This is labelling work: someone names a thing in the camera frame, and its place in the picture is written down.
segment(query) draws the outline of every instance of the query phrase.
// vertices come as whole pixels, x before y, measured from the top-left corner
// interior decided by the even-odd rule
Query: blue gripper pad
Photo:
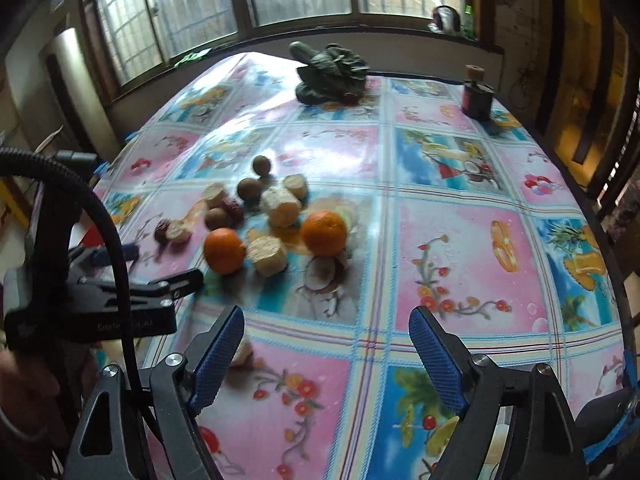
[[[424,315],[414,308],[409,316],[409,336],[442,402],[459,414],[468,406],[462,391],[462,374]]]
[[[244,315],[236,307],[193,373],[192,393],[187,402],[191,415],[199,415],[213,404],[243,335]]]

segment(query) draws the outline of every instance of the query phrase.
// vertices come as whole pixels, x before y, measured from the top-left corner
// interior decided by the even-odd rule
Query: floral tablecloth
[[[620,387],[622,334],[597,243],[559,170],[500,103],[481,126],[460,111],[462,86],[372,76],[355,107],[304,106],[297,66],[261,54],[218,63],[148,121],[96,188],[122,240],[140,245],[133,279],[205,273],[146,366],[183,350],[225,305],[244,309],[252,366],[230,371],[198,420],[225,479],[426,480],[456,420],[408,337],[417,304],[501,365],[549,362],[574,415]],[[306,175],[303,216],[347,220],[343,254],[313,258],[298,224],[274,230],[250,212],[241,237],[283,239],[286,271],[207,271],[193,206],[213,180],[234,190],[252,176],[258,154],[277,178]],[[161,250],[158,220],[184,217],[189,243]],[[509,416],[482,478],[495,475]]]

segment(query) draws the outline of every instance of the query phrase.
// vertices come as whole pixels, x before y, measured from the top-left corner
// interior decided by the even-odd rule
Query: window sill
[[[124,92],[121,95],[119,95],[117,98],[115,98],[111,102],[111,105],[115,104],[120,99],[131,94],[132,92],[135,92],[139,88],[151,82],[157,81],[161,77],[164,77],[165,75],[168,75],[175,70],[181,70],[183,67],[201,63],[214,56],[215,57],[224,56],[225,54],[231,55],[235,53],[235,51],[241,48],[252,46],[254,44],[260,44],[266,41],[280,40],[285,38],[300,38],[305,36],[313,36],[316,34],[345,33],[345,32],[357,32],[357,33],[365,33],[365,34],[368,32],[383,32],[387,34],[422,36],[425,38],[449,41],[451,43],[466,44],[468,46],[472,46],[493,54],[501,54],[501,55],[504,54],[504,50],[497,45],[482,43],[480,41],[468,40],[467,38],[464,38],[464,37],[437,34],[436,32],[431,32],[430,30],[418,30],[414,28],[398,28],[398,27],[387,27],[387,26],[377,26],[377,25],[340,25],[340,26],[337,26],[337,25],[322,26],[321,25],[313,28],[308,28],[308,27],[298,28],[298,29],[292,28],[291,30],[286,30],[285,32],[266,34],[258,38],[251,38],[251,39],[242,40],[242,41],[231,40],[231,41],[227,41],[226,43],[220,44],[220,40],[218,40],[217,42],[214,42],[214,44],[217,43],[219,44],[219,46],[217,48],[213,47],[206,56],[203,56],[201,59],[197,61],[185,63],[183,65],[180,65],[179,67],[171,66],[167,68],[162,66],[156,66],[153,69],[146,72],[145,74],[143,74],[142,76],[139,76],[137,80],[133,80],[131,82],[132,83],[131,85],[127,84],[124,88]],[[199,52],[208,47],[209,47],[209,44],[203,44],[201,46],[198,46],[191,51],[183,53],[179,58],[175,59],[175,62],[177,62],[179,59],[183,58],[190,52]]]

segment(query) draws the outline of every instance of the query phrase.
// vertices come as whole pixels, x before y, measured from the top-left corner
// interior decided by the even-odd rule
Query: blue strap
[[[631,355],[629,350],[625,350],[625,374],[626,378],[629,380],[631,384],[631,389],[633,394],[636,394],[638,390],[638,375],[636,374],[636,364],[634,363],[634,357]],[[629,416],[632,412],[631,410],[627,410],[625,415],[620,419],[620,421],[613,427],[613,429],[609,432],[609,434],[604,438],[604,440],[597,442],[596,444],[592,444],[591,446],[585,447],[582,451],[584,453],[584,461],[587,464],[590,464],[605,450],[607,447],[615,446],[621,440],[623,440],[631,431],[635,428],[640,427],[640,419],[633,421],[632,424],[627,425],[627,421],[629,420]]]

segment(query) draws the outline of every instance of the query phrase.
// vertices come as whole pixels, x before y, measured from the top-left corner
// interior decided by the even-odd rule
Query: human hand
[[[0,351],[0,408],[19,431],[32,435],[47,425],[47,406],[60,385],[42,358]]]

